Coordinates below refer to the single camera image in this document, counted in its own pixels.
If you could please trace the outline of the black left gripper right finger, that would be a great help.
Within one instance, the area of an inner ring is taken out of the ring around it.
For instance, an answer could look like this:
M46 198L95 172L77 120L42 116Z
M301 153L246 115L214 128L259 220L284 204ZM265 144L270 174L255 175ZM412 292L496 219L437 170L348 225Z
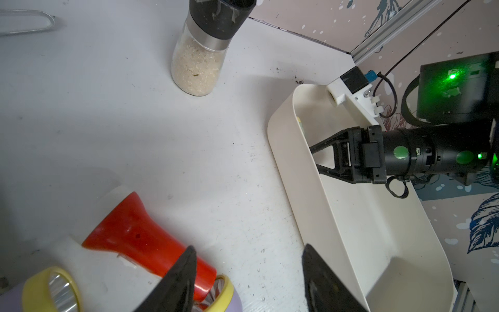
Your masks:
M311 244L305 245L301 262L309 311L367 311Z

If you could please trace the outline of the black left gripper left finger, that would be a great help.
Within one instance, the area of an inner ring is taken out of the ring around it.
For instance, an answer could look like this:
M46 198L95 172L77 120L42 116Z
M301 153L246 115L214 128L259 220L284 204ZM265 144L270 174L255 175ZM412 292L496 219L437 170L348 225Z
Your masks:
M196 251L188 246L135 312L192 311L196 269Z

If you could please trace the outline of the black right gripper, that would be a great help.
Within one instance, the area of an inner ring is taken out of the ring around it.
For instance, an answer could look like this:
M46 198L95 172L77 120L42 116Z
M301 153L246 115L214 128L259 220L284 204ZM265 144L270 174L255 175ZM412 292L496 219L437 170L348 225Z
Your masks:
M381 126L344 129L309 149L315 154L328 147L335 151L335 168L316 164L319 174L351 184L387 181Z

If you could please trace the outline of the purple flashlight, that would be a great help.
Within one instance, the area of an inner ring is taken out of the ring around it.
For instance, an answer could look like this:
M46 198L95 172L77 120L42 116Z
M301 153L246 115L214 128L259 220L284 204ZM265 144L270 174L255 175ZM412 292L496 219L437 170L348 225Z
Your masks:
M233 283L225 274L217 276L204 301L194 304L192 311L243 312L242 302Z

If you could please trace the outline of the red flashlight white cap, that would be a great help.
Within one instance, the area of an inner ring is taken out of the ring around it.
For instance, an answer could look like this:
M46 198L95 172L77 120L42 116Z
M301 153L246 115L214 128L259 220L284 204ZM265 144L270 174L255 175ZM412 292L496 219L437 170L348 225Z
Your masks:
M161 278L187 249L149 216L140 196L125 185L100 198L73 237L84 248L115 252Z

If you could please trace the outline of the purple flashlight horizontal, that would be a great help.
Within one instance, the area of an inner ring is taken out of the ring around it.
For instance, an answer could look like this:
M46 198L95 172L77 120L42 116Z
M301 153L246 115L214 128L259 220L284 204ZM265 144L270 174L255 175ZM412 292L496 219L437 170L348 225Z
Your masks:
M83 304L72 276L52 266L2 294L1 311L83 311Z

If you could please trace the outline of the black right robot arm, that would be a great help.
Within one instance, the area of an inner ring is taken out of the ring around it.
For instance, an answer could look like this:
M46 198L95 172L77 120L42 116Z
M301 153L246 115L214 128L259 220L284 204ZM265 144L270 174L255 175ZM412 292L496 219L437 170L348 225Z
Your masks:
M406 94L418 93L417 113L400 109L409 128L352 127L313 145L333 149L335 166L319 173L351 184L389 184L417 174L446 174L470 185L478 171L498 172L498 53L423 65Z

